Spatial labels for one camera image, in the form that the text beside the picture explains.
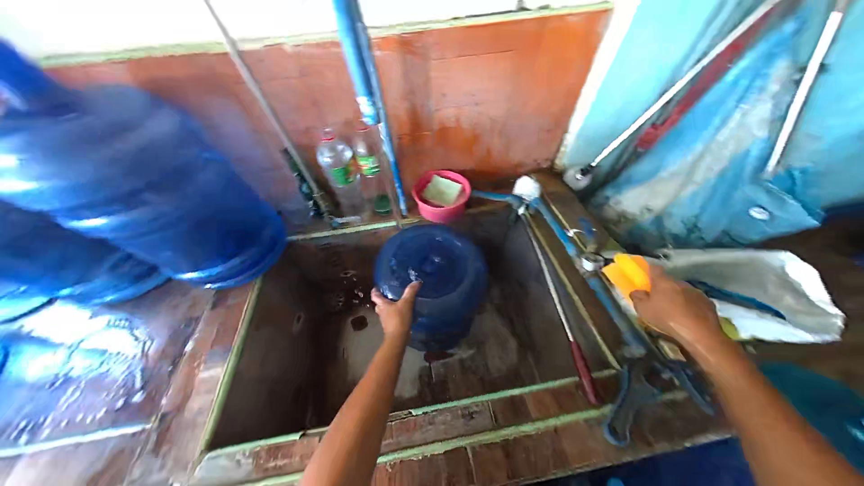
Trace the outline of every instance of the person's arm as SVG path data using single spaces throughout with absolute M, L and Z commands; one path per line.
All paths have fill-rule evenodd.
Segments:
M 640 318 L 677 340 L 714 383 L 723 411 L 760 486 L 862 485 L 843 456 L 771 386 L 740 345 L 723 334 L 714 304 L 651 267 L 651 291 L 630 294 Z
M 375 311 L 384 328 L 384 342 L 327 428 L 303 472 L 301 485 L 336 486 L 372 481 L 410 336 L 411 311 L 418 290 L 420 283 L 412 282 L 398 302 L 388 300 L 378 289 L 372 291 Z

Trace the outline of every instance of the pink bucket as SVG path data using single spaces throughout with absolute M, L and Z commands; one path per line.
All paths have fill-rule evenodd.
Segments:
M 432 176 L 443 177 L 453 182 L 458 182 L 462 186 L 462 192 L 452 206 L 441 207 L 423 199 L 423 190 L 429 185 Z M 471 183 L 465 177 L 456 174 L 452 170 L 430 170 L 423 174 L 420 180 L 414 184 L 414 188 L 411 189 L 411 195 L 414 196 L 414 201 L 417 201 L 417 208 L 420 209 L 422 217 L 435 223 L 449 223 L 462 216 L 462 213 L 465 212 L 465 203 L 471 195 Z

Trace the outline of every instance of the yellow sponge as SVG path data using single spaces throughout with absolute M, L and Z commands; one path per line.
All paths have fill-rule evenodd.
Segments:
M 618 253 L 614 262 L 603 267 L 603 274 L 627 299 L 632 291 L 650 291 L 648 262 L 639 255 Z

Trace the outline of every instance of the blue wall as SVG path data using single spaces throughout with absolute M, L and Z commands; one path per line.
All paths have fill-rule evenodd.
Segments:
M 759 3 L 642 0 L 564 165 L 594 160 Z

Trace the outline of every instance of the white pvc pipe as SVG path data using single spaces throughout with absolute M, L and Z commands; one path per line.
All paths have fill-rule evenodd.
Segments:
M 840 21 L 843 20 L 843 12 L 833 11 L 828 16 L 828 21 L 825 23 L 825 28 L 822 30 L 822 35 L 819 36 L 819 42 L 816 44 L 816 49 L 813 50 L 813 55 L 810 57 L 810 62 L 807 63 L 807 69 L 804 70 L 804 77 L 801 78 L 801 84 L 798 85 L 798 90 L 795 91 L 795 97 L 792 98 L 792 104 L 789 105 L 789 112 L 786 113 L 786 119 L 783 121 L 783 126 L 780 127 L 780 134 L 777 136 L 777 143 L 774 144 L 774 150 L 771 152 L 771 157 L 768 158 L 768 164 L 765 166 L 765 171 L 762 176 L 766 179 L 771 178 L 780 163 L 780 157 L 783 156 L 783 151 L 786 149 L 786 144 L 789 143 L 789 136 L 792 134 L 792 129 L 795 128 L 795 123 L 798 121 L 798 115 L 801 114 L 801 109 L 804 108 L 804 101 L 807 100 L 807 94 L 813 87 L 813 81 L 816 75 L 819 74 L 819 67 L 828 53 L 828 48 L 831 47 L 831 42 L 834 40 L 834 35 L 837 29 L 840 28 Z

